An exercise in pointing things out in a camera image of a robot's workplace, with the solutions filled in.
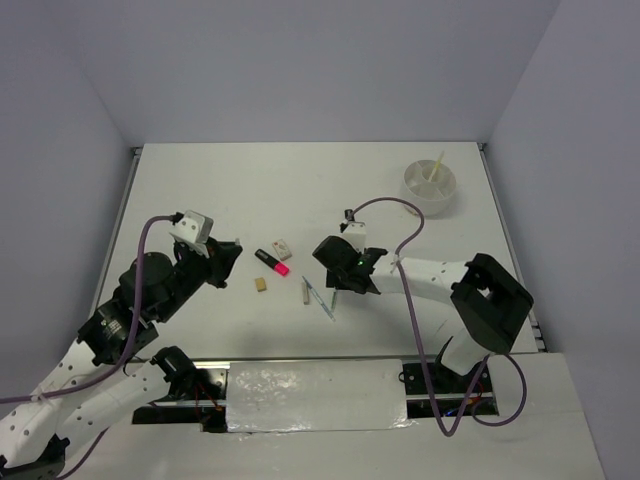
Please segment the yellow pen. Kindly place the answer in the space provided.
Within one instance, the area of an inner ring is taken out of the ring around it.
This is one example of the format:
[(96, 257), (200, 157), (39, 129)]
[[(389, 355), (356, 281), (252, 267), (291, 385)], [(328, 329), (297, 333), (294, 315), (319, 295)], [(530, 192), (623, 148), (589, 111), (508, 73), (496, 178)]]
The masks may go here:
[(435, 177), (436, 177), (436, 175), (437, 175), (437, 173), (438, 173), (438, 171), (439, 171), (439, 169), (440, 169), (440, 166), (441, 166), (442, 160), (444, 159), (444, 156), (445, 156), (445, 150), (442, 150), (442, 151), (441, 151), (441, 153), (440, 153), (440, 155), (438, 156), (438, 158), (437, 158), (437, 160), (436, 160), (435, 164), (433, 165), (433, 168), (432, 168), (432, 170), (431, 170), (431, 173), (430, 173), (430, 175), (429, 175), (429, 177), (428, 177), (428, 181), (429, 181), (430, 183), (433, 183), (433, 182), (434, 182)]

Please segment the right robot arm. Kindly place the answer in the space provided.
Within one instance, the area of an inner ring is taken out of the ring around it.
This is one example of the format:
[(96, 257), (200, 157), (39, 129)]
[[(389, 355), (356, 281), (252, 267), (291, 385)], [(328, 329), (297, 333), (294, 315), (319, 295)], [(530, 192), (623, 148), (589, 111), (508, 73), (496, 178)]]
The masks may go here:
[(445, 343), (435, 380), (457, 391), (489, 355), (505, 355), (528, 319), (532, 295), (496, 259), (484, 253), (467, 262), (399, 257), (382, 248), (356, 250), (329, 236), (313, 257), (327, 270), (327, 285), (360, 295), (403, 294), (453, 307), (463, 328)]

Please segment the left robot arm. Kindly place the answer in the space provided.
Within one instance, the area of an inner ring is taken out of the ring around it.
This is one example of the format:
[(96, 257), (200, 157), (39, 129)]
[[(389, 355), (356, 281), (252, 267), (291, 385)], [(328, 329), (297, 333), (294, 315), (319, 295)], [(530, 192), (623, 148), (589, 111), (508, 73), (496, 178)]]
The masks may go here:
[(2, 478), (66, 479), (67, 458), (134, 410), (165, 397), (221, 399), (220, 383), (176, 346), (112, 385), (105, 375), (122, 372), (202, 286), (226, 287), (241, 252), (212, 238), (195, 247), (176, 241), (173, 256), (141, 251), (54, 370), (2, 419)]

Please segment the blue clear pen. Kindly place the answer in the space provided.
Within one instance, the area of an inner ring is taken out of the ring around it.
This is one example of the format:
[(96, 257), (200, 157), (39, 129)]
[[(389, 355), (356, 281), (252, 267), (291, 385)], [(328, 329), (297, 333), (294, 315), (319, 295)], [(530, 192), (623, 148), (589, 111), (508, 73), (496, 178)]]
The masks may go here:
[(310, 281), (305, 276), (302, 276), (302, 280), (305, 283), (305, 285), (306, 285), (307, 289), (309, 290), (310, 294), (318, 302), (318, 304), (320, 305), (322, 310), (325, 312), (325, 314), (329, 317), (329, 319), (332, 322), (336, 322), (336, 318), (335, 318), (333, 312), (331, 311), (330, 307), (322, 299), (322, 297), (320, 296), (318, 291), (313, 287), (313, 285), (310, 283)]

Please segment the beige chalk stick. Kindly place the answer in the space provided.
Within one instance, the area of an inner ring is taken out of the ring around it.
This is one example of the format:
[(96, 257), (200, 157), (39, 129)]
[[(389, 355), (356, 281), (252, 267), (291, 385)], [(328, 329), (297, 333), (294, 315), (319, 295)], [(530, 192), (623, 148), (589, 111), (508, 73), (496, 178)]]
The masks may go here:
[(303, 304), (310, 305), (310, 290), (305, 282), (301, 284)]

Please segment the tan eraser cube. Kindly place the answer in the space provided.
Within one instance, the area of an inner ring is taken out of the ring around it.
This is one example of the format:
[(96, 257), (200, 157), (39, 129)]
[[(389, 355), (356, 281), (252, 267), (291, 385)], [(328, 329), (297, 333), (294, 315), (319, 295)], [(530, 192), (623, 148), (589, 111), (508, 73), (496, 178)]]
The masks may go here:
[(258, 292), (263, 292), (267, 290), (266, 281), (263, 278), (256, 278), (254, 280), (255, 287)]

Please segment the pink black highlighter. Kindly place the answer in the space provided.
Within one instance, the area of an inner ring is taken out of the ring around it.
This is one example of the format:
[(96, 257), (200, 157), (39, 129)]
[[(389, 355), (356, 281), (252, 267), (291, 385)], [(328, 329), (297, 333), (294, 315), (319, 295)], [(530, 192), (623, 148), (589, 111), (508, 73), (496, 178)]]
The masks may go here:
[(290, 269), (280, 260), (267, 253), (265, 250), (257, 249), (254, 255), (257, 259), (259, 259), (262, 263), (264, 263), (280, 276), (286, 277), (289, 274)]

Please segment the white boxed eraser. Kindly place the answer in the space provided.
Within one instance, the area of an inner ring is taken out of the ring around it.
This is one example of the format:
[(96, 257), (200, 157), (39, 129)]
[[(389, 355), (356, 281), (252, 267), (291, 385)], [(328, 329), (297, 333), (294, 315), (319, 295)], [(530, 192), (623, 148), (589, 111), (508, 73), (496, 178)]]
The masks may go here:
[(272, 247), (280, 261), (284, 262), (292, 257), (292, 252), (283, 239), (273, 242)]

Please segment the white round divided organizer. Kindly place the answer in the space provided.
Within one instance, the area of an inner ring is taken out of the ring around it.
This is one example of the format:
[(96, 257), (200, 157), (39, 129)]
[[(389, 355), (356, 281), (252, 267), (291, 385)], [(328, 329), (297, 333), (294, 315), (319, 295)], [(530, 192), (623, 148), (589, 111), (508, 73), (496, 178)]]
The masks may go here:
[(436, 160), (419, 160), (404, 171), (400, 183), (400, 198), (417, 207), (425, 217), (443, 213), (454, 201), (457, 181), (443, 162), (433, 183), (428, 181)]

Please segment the silver foil sheet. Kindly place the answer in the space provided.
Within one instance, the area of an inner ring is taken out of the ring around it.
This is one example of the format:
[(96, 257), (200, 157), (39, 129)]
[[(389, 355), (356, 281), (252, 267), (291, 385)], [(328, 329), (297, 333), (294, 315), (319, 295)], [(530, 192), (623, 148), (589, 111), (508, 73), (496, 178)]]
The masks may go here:
[(234, 433), (375, 431), (410, 424), (397, 359), (243, 362), (229, 368)]

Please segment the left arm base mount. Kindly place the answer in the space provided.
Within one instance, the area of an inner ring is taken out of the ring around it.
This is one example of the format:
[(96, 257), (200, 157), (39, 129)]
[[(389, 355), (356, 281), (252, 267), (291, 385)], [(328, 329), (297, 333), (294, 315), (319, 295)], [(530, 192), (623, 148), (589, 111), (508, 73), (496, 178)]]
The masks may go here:
[(229, 363), (197, 362), (197, 374), (186, 386), (134, 411), (133, 425), (188, 425), (201, 432), (222, 434), (227, 426)]

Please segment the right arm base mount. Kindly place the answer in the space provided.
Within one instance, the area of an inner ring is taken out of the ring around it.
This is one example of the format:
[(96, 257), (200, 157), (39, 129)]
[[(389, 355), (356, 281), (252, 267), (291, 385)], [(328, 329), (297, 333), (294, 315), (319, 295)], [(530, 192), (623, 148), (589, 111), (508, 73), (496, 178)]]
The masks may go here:
[[(445, 373), (442, 377), (437, 377), (439, 370), (434, 366), (434, 363), (429, 361), (428, 366), (440, 413), (443, 417), (455, 417), (478, 367), (475, 367), (464, 377)], [(408, 418), (433, 418), (434, 411), (429, 400), (422, 366), (417, 357), (401, 360), (398, 380), (404, 385)], [(474, 386), (469, 398), (469, 405), (465, 408), (463, 415), (470, 416), (472, 407), (476, 404), (479, 404), (476, 410), (478, 415), (498, 415), (493, 395), (493, 384), (487, 366), (482, 370), (479, 380)]]

